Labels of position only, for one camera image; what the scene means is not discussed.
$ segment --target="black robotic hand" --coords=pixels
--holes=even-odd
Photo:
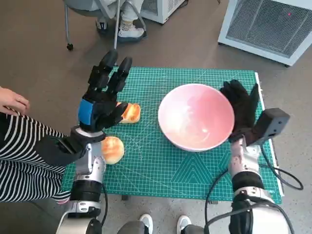
[[[125,86],[132,59],[126,57],[119,69],[109,74],[117,60],[117,51],[109,51],[98,66],[93,66],[89,78],[89,87],[83,95],[79,108],[79,125],[88,132],[99,132],[110,128],[122,120],[121,115],[127,108],[127,103],[117,105],[117,93]]]
[[[253,128],[255,122],[255,112],[259,102],[258,84],[253,86],[250,95],[238,80],[225,81],[220,89],[221,93],[231,103],[235,124],[233,133]]]

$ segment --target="chair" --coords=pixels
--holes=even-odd
[[[67,49],[72,51],[74,46],[69,39],[69,30],[68,30],[68,8],[72,9],[74,12],[87,16],[87,17],[106,17],[114,18],[116,16],[115,24],[115,37],[114,37],[114,48],[117,49],[117,38],[118,38],[118,26],[119,26],[119,15],[121,6],[125,3],[126,0],[111,0],[114,1],[111,4],[107,5],[104,0],[64,0],[65,5],[65,30],[66,30],[66,41]],[[146,25],[143,18],[140,16],[136,7],[132,4],[131,0],[128,0],[126,4],[130,4],[134,12],[137,14],[139,20],[143,25],[144,32],[146,33]]]

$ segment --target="bowl rim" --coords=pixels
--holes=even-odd
[[[233,117],[233,118],[232,118],[233,121],[232,121],[232,124],[231,124],[231,128],[229,129],[228,133],[226,134],[226,137],[224,137],[224,139],[222,139],[218,144],[215,144],[215,145],[213,145],[213,146],[211,146],[211,147],[207,147],[207,148],[190,148],[190,147],[185,147],[185,146],[182,146],[181,144],[178,144],[178,143],[175,142],[174,140],[170,139],[170,138],[164,133],[163,128],[162,128],[162,126],[161,126],[161,123],[160,123],[160,121],[159,121],[159,114],[160,114],[159,111],[160,111],[161,107],[163,106],[164,100],[165,100],[173,91],[175,91],[176,89],[179,89],[179,88],[181,88],[181,87],[184,87],[184,86],[204,86],[204,87],[206,87],[206,88],[208,88],[208,89],[211,89],[211,90],[213,90],[214,92],[217,92],[219,95],[221,95],[222,98],[226,101],[226,103],[230,106],[231,115],[232,115],[232,117]],[[180,85],[180,86],[178,86],[178,87],[172,89],[169,93],[167,93],[166,96],[165,96],[165,97],[162,99],[162,101],[160,102],[160,105],[159,105],[159,107],[158,107],[158,115],[157,115],[157,118],[158,118],[158,124],[159,124],[159,126],[160,126],[160,129],[161,129],[162,133],[166,136],[166,138],[167,138],[171,143],[173,143],[174,145],[176,145],[177,147],[179,147],[179,148],[181,148],[181,149],[183,149],[183,150],[186,150],[186,151],[194,151],[194,152],[196,152],[196,151],[202,152],[202,151],[210,150],[210,149],[213,149],[213,148],[215,148],[215,147],[217,147],[217,146],[223,144],[223,143],[229,138],[229,136],[231,135],[231,133],[232,133],[232,131],[233,131],[233,128],[234,128],[234,122],[235,122],[234,110],[233,110],[233,107],[232,107],[232,105],[230,104],[229,100],[228,100],[219,90],[217,90],[217,89],[215,89],[215,88],[213,88],[213,87],[211,87],[211,86],[209,86],[209,85],[206,85],[206,84],[198,84],[198,83],[197,83],[197,84],[196,84],[196,83],[192,83],[192,84],[183,84],[183,85]]]

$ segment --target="toasted bread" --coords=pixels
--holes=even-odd
[[[102,142],[102,156],[107,164],[118,163],[125,153],[122,141],[115,136],[108,136]]]
[[[137,123],[139,122],[141,117],[141,107],[139,104],[131,104],[128,103],[127,109],[122,114],[122,121],[121,123]]]

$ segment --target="black cable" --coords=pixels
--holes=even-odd
[[[301,181],[300,181],[297,177],[295,177],[294,175],[292,175],[291,173],[289,173],[289,172],[287,172],[287,171],[285,171],[285,170],[283,170],[283,169],[276,168],[276,167],[272,166],[271,163],[270,163],[270,161],[269,161],[269,159],[268,159],[268,157],[267,157],[267,155],[266,155],[266,153],[265,153],[265,151],[264,151],[263,145],[260,145],[260,149],[261,149],[261,152],[262,152],[262,154],[263,154],[263,157],[264,157],[264,159],[265,159],[265,161],[266,161],[266,163],[267,163],[267,164],[260,164],[260,165],[259,165],[260,167],[270,168],[271,171],[273,172],[273,174],[274,174],[283,184],[285,184],[285,185],[287,185],[287,186],[289,186],[289,187],[291,187],[291,188],[293,188],[293,189],[296,189],[296,190],[303,190],[303,184],[301,183]],[[276,173],[276,170],[277,170],[277,171],[280,171],[280,172],[283,172],[283,173],[289,175],[290,177],[292,177],[295,181],[298,182],[298,184],[300,185],[300,187],[295,187],[295,186],[291,185],[290,183],[288,183],[287,181],[285,181],[278,173]],[[284,212],[284,210],[283,210],[280,206],[278,206],[278,205],[276,205],[276,204],[274,204],[274,203],[271,203],[271,202],[256,203],[256,204],[251,205],[251,206],[249,206],[249,207],[247,207],[247,208],[243,208],[243,209],[240,209],[240,210],[237,210],[237,211],[234,211],[234,212],[228,212],[228,213],[225,213],[225,214],[221,214],[221,215],[219,215],[219,216],[217,216],[217,217],[214,217],[214,218],[212,218],[211,220],[208,221],[207,209],[208,209],[209,197],[210,197],[210,195],[211,195],[213,189],[215,188],[215,186],[216,186],[217,183],[219,182],[219,180],[220,180],[227,172],[228,172],[228,170],[226,170],[226,171],[224,171],[223,173],[221,173],[221,174],[216,178],[216,180],[213,182],[211,188],[210,188],[209,191],[208,191],[208,194],[207,194],[207,197],[206,197],[206,202],[205,202],[205,210],[204,210],[204,211],[205,211],[205,223],[206,223],[206,225],[209,226],[210,224],[212,224],[212,223],[214,223],[214,222],[216,222],[216,221],[218,221],[218,220],[220,220],[220,219],[223,219],[223,218],[228,217],[228,216],[231,216],[231,215],[240,214],[240,213],[242,213],[242,212],[246,212],[247,210],[250,210],[250,209],[255,208],[255,207],[260,207],[260,206],[267,206],[267,205],[269,205],[270,207],[277,208],[277,209],[283,214],[283,216],[284,216],[284,218],[286,219],[286,222],[287,222],[287,224],[288,224],[288,226],[289,226],[289,228],[290,228],[290,230],[291,230],[291,233],[294,234],[294,230],[293,230],[292,223],[291,223],[291,221],[289,220],[289,218],[288,218],[288,216],[286,215],[286,213]]]
[[[270,168],[271,171],[273,172],[273,174],[274,174],[283,184],[285,184],[285,185],[287,185],[287,186],[289,186],[289,187],[291,187],[291,188],[293,188],[293,189],[296,189],[296,190],[303,190],[303,184],[301,183],[301,181],[300,181],[297,177],[295,177],[294,175],[292,175],[291,173],[289,173],[289,172],[287,172],[287,171],[285,171],[285,170],[283,170],[283,169],[279,169],[279,168],[273,167],[273,166],[271,165],[269,159],[268,159],[267,154],[266,154],[265,151],[264,151],[263,144],[260,145],[260,148],[261,148],[262,155],[263,155],[263,157],[264,157],[264,159],[265,159],[265,161],[266,161],[266,163],[267,163],[267,165],[262,164],[261,166]],[[276,173],[275,170],[278,170],[278,171],[280,171],[280,172],[283,172],[283,173],[289,175],[291,178],[293,178],[295,181],[297,181],[297,183],[299,184],[300,187],[296,187],[296,186],[293,186],[292,184],[288,183],[288,182],[287,182],[286,180],[284,180],[278,173]]]
[[[106,220],[107,212],[108,212],[108,198],[107,198],[107,192],[106,192],[104,183],[102,183],[102,188],[103,188],[104,195],[105,195],[105,213],[104,213],[104,217],[103,217],[102,222],[101,222],[101,225],[103,227],[104,222]]]
[[[228,169],[224,171],[222,174],[220,174],[214,183],[212,184],[211,188],[208,191],[207,197],[206,197],[206,202],[205,202],[205,223],[208,223],[208,217],[207,217],[207,209],[208,209],[208,202],[209,202],[209,197],[210,194],[212,193],[213,189],[215,188],[216,184],[221,180],[221,178],[228,172]]]
[[[276,205],[276,204],[274,204],[274,203],[272,203],[272,202],[269,202],[269,201],[267,201],[267,202],[255,203],[255,204],[253,204],[253,205],[250,205],[250,206],[248,206],[248,207],[239,209],[239,210],[237,210],[237,211],[231,211],[231,212],[227,212],[227,213],[225,213],[225,214],[218,215],[217,217],[214,217],[214,218],[210,219],[210,220],[206,223],[205,229],[206,229],[206,227],[208,228],[212,223],[214,223],[214,222],[216,222],[216,221],[218,221],[218,220],[220,220],[220,219],[223,219],[223,218],[226,218],[226,217],[229,217],[229,216],[232,216],[232,215],[237,215],[237,214],[246,212],[246,211],[248,211],[248,210],[251,210],[251,209],[253,209],[253,208],[257,208],[257,207],[267,207],[267,206],[270,206],[270,207],[272,207],[272,208],[276,208],[276,209],[278,209],[278,210],[283,214],[283,216],[284,216],[284,218],[285,218],[285,220],[286,220],[286,222],[287,222],[287,224],[288,224],[288,226],[289,226],[289,229],[290,229],[290,231],[291,231],[291,234],[294,234],[294,229],[293,229],[292,223],[291,223],[291,221],[289,220],[289,218],[288,218],[287,214],[285,213],[285,211],[284,211],[279,205]]]

